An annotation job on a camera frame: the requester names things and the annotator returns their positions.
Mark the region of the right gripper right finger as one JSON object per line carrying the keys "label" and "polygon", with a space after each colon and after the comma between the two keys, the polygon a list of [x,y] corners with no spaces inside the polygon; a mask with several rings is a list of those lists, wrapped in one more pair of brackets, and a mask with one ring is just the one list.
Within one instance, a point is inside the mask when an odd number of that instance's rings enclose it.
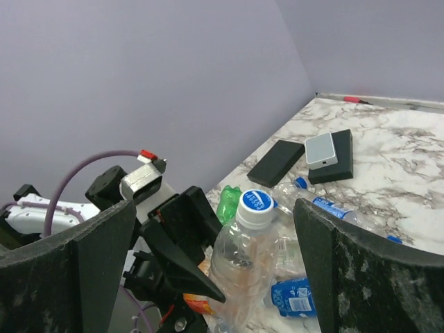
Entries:
{"label": "right gripper right finger", "polygon": [[322,332],[442,332],[443,256],[397,244],[305,199],[295,228]]}

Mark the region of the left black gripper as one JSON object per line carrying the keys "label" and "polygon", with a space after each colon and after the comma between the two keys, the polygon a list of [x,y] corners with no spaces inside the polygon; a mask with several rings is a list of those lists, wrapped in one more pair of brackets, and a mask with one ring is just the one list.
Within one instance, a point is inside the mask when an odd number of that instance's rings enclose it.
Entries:
{"label": "left black gripper", "polygon": [[139,235],[149,252],[138,251],[124,286],[138,300],[170,305],[184,293],[225,302],[223,292],[199,269],[222,225],[203,190],[191,186],[148,214]]}

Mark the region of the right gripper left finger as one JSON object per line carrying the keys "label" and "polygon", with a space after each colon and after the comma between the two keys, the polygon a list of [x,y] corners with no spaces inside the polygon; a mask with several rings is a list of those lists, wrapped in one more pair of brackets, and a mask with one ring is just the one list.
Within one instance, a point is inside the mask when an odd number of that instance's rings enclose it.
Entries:
{"label": "right gripper left finger", "polygon": [[136,209],[97,216],[1,254],[2,332],[107,332]]}

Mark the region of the clear bottle white cap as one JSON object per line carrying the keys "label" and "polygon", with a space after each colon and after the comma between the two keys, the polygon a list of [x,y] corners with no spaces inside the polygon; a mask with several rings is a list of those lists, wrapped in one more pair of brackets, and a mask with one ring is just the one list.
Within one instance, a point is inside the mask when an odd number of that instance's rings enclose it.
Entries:
{"label": "clear bottle white cap", "polygon": [[278,259],[275,202],[259,189],[242,193],[214,243],[209,278],[225,300],[209,300],[214,332],[240,332],[265,297]]}

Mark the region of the clear bottle blue label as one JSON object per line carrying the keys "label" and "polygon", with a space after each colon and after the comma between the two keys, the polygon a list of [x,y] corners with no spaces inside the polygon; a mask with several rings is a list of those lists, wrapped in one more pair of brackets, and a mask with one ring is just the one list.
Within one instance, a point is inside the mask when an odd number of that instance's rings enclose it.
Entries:
{"label": "clear bottle blue label", "polygon": [[297,277],[273,284],[271,303],[282,317],[317,316],[311,287],[306,277]]}

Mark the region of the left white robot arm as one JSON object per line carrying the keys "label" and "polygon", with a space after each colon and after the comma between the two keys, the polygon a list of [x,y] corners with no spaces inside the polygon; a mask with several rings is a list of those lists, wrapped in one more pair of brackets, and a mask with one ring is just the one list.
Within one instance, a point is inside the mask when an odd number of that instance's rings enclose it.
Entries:
{"label": "left white robot arm", "polygon": [[195,294],[225,302],[222,290],[201,271],[205,249],[214,245],[222,225],[199,187],[176,193],[163,180],[164,166],[147,164],[126,173],[113,166],[86,191],[88,203],[55,204],[51,231],[65,231],[124,200],[121,183],[133,178],[137,210],[121,281],[133,295]]}

